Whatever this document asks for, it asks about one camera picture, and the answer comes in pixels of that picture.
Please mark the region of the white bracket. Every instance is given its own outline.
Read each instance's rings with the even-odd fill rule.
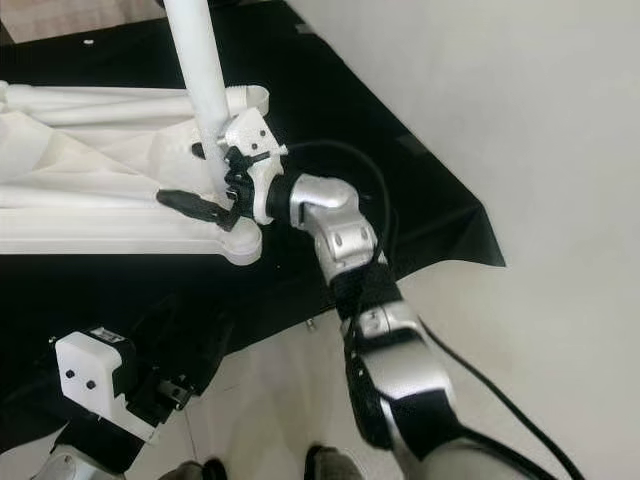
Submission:
[[[65,397],[145,442],[155,443],[155,427],[126,409],[124,393],[114,394],[113,372],[122,366],[118,350],[80,332],[61,338],[55,347]]]
[[[267,158],[249,167],[247,173],[253,180],[254,219],[261,225],[271,223],[273,219],[267,215],[267,197],[273,179],[276,175],[284,173],[280,155],[287,153],[286,147],[278,145],[278,141],[255,107],[235,117],[218,140],[218,144],[222,147],[236,147],[247,157],[267,155]]]

